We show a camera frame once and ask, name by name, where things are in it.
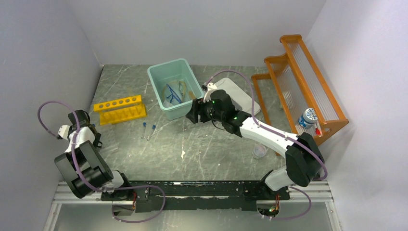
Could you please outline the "amber rubber tube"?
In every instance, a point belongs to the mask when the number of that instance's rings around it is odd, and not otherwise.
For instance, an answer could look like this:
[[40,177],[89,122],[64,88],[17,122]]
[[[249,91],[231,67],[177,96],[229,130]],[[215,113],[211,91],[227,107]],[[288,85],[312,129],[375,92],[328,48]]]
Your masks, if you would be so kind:
[[166,83],[162,95],[169,103],[184,103],[196,99],[195,94],[188,88],[186,82],[181,80]]

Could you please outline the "blue safety goggles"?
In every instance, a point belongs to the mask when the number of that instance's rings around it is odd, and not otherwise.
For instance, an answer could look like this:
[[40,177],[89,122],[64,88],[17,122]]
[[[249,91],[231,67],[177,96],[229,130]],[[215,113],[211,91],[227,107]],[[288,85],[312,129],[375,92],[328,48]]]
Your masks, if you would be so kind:
[[177,95],[177,93],[171,88],[169,84],[166,84],[166,87],[170,94],[166,97],[170,103],[182,103],[181,98]]

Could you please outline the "teal plastic bin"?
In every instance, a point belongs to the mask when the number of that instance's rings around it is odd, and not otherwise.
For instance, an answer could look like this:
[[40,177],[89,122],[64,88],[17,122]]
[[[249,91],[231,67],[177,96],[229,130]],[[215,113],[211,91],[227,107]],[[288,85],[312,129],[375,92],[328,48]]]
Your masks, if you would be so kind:
[[183,58],[152,65],[147,73],[159,106],[169,120],[184,117],[193,99],[204,97],[201,85]]

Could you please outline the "yellow test tube rack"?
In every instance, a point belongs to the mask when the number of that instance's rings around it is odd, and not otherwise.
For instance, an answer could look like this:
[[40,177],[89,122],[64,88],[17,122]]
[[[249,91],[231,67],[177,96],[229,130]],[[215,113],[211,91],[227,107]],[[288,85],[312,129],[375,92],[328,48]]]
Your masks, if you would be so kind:
[[101,126],[147,117],[140,95],[97,103],[93,105],[93,110],[99,114]]

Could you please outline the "small white plastic bag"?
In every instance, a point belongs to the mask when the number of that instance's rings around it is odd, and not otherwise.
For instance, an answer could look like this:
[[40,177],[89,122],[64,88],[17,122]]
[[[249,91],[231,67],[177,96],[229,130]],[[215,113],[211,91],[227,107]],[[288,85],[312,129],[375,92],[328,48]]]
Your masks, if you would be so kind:
[[171,104],[169,101],[167,101],[167,100],[164,100],[163,101],[163,107],[164,108],[170,108],[170,107],[173,107],[173,104]]

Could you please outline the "metal scissors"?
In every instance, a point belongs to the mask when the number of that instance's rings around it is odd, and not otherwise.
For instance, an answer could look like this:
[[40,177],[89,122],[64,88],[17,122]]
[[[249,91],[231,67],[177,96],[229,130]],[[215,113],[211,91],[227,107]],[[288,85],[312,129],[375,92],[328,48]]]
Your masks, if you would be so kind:
[[179,81],[178,82],[178,90],[179,90],[179,93],[180,93],[182,98],[187,95],[188,88],[187,88],[187,85],[186,85],[186,83],[184,81]]

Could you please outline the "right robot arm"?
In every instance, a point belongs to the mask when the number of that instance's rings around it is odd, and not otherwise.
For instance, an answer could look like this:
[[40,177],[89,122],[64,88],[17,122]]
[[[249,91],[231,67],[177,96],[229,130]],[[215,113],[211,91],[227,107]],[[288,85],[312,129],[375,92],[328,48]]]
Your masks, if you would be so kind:
[[212,92],[208,101],[194,99],[186,118],[194,124],[220,122],[226,132],[254,140],[285,159],[284,167],[270,171],[261,180],[259,191],[265,199],[272,199],[286,186],[308,186],[324,167],[323,156],[310,134],[296,135],[260,122],[253,115],[236,109],[224,90]]

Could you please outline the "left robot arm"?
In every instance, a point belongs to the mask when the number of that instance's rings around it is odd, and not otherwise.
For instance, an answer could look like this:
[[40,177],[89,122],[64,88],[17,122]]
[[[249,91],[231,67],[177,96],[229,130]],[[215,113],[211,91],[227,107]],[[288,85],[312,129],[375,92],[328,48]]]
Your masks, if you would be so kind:
[[54,162],[72,193],[81,199],[95,192],[76,172],[71,149],[73,145],[82,175],[92,186],[103,190],[102,198],[127,200],[133,197],[133,186],[126,176],[119,171],[112,171],[99,154],[102,148],[101,134],[90,122],[89,114],[76,110],[69,113],[68,118],[72,124],[60,126],[57,138],[69,141],[69,145]]

